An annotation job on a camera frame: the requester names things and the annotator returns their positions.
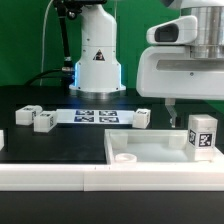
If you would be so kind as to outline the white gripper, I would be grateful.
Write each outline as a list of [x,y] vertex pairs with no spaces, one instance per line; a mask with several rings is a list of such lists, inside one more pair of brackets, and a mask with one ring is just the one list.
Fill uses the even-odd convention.
[[140,57],[136,89],[142,97],[166,98],[171,127],[177,128],[174,98],[224,100],[224,60],[193,59],[189,47],[149,47]]

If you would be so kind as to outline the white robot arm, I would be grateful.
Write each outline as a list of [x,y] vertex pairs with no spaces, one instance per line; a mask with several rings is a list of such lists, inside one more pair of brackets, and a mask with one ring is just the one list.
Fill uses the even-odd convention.
[[[136,90],[163,98],[171,116],[176,99],[224,100],[224,0],[160,0],[180,17],[147,30]],[[70,90],[102,98],[126,89],[116,59],[117,24],[101,0],[81,3],[82,54]]]

